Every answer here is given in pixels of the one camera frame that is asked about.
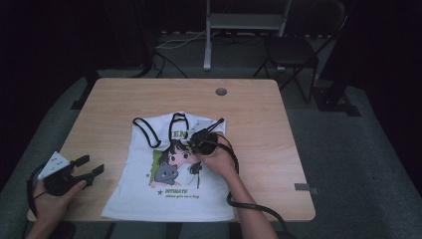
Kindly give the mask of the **person's grey trousers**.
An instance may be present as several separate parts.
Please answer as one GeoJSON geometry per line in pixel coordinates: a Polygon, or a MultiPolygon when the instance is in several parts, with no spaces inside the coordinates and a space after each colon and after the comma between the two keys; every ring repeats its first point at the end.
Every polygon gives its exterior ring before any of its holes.
{"type": "Polygon", "coordinates": [[[106,239],[230,239],[227,223],[119,222],[106,239]]]}

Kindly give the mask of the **person's right hand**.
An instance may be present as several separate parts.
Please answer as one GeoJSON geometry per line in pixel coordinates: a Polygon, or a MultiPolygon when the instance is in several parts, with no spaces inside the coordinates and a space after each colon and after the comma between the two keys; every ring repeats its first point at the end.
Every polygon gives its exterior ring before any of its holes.
{"type": "Polygon", "coordinates": [[[214,173],[222,176],[225,180],[231,180],[238,175],[232,156],[220,146],[217,146],[209,155],[198,154],[197,157],[214,173]]]}

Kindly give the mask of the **white printed tank top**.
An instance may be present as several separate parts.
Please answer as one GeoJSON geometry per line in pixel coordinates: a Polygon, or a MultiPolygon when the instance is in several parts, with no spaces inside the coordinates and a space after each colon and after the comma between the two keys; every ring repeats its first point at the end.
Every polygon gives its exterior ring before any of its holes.
{"type": "Polygon", "coordinates": [[[188,144],[202,129],[223,133],[226,124],[185,112],[134,119],[128,157],[102,216],[152,222],[233,219],[227,184],[188,144]]]}

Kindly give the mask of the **person's left hand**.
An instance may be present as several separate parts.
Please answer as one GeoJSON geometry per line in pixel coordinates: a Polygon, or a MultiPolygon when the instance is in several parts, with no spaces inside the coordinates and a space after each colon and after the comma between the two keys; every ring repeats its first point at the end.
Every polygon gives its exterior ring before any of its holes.
{"type": "Polygon", "coordinates": [[[67,193],[61,196],[50,195],[43,181],[38,181],[34,190],[36,218],[40,222],[57,222],[66,214],[69,204],[85,187],[83,180],[74,185],[67,193]]]}

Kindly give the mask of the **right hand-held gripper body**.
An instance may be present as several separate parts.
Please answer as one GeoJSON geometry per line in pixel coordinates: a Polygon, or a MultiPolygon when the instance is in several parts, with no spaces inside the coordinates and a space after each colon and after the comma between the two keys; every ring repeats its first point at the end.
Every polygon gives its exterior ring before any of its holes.
{"type": "Polygon", "coordinates": [[[199,120],[189,131],[188,145],[194,154],[211,154],[217,146],[217,135],[211,120],[199,120]]]}

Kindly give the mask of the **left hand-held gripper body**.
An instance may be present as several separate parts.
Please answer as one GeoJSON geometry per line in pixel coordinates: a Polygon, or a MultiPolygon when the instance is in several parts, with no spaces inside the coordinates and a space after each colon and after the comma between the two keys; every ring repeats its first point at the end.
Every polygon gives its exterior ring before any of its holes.
{"type": "Polygon", "coordinates": [[[48,194],[64,195],[80,182],[72,176],[74,168],[79,166],[76,160],[67,160],[55,151],[42,167],[37,179],[44,182],[48,194]]]}

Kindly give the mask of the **black folding chair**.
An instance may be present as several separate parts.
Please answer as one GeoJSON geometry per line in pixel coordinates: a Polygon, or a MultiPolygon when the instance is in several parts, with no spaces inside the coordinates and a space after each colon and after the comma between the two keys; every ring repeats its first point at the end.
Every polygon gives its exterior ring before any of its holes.
{"type": "Polygon", "coordinates": [[[265,39],[267,58],[254,73],[254,77],[262,70],[269,77],[268,63],[275,67],[291,68],[293,74],[279,89],[282,90],[290,82],[295,82],[304,101],[309,103],[316,82],[318,54],[340,32],[345,18],[345,7],[339,0],[316,0],[293,29],[283,36],[268,36],[265,39]],[[307,92],[298,80],[299,72],[304,69],[313,70],[307,92]]]}

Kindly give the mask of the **black table foot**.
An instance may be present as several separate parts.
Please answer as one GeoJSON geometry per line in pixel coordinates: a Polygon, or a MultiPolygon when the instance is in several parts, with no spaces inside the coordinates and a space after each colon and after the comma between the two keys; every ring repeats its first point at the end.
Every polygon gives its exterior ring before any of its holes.
{"type": "Polygon", "coordinates": [[[73,102],[71,109],[72,110],[81,110],[87,101],[96,81],[100,78],[100,75],[97,71],[88,71],[85,75],[85,79],[87,81],[87,85],[83,90],[81,96],[73,102]]]}

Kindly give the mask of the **grey tape strip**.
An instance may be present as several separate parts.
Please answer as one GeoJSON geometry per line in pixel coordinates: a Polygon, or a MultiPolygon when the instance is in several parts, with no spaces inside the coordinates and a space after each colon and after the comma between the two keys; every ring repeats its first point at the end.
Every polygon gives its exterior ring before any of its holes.
{"type": "Polygon", "coordinates": [[[295,183],[295,190],[298,191],[308,191],[312,195],[318,194],[317,187],[312,187],[307,183],[295,183]]]}

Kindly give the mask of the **black floor stand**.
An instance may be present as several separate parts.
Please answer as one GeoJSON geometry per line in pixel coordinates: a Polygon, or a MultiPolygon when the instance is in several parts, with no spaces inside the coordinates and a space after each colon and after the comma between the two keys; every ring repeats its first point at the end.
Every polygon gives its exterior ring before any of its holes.
{"type": "Polygon", "coordinates": [[[131,0],[134,17],[134,36],[137,47],[137,59],[141,78],[150,72],[154,52],[152,19],[145,0],[131,0]]]}

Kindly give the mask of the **black stand base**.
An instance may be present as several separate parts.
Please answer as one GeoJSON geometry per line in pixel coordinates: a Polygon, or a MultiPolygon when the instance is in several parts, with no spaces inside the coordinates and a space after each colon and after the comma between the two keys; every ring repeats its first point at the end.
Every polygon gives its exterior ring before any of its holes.
{"type": "Polygon", "coordinates": [[[351,103],[344,89],[315,87],[313,96],[320,112],[346,113],[349,117],[361,116],[360,111],[351,103]]]}

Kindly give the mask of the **grey metal stand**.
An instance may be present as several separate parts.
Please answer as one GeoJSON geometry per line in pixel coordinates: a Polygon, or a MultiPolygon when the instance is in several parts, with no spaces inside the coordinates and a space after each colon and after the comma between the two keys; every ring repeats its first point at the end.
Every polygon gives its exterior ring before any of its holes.
{"type": "Polygon", "coordinates": [[[206,0],[206,42],[204,49],[203,70],[211,70],[212,29],[273,30],[278,31],[278,35],[282,36],[286,29],[292,2],[293,0],[285,0],[283,12],[280,14],[240,14],[212,13],[211,0],[206,0]]]}

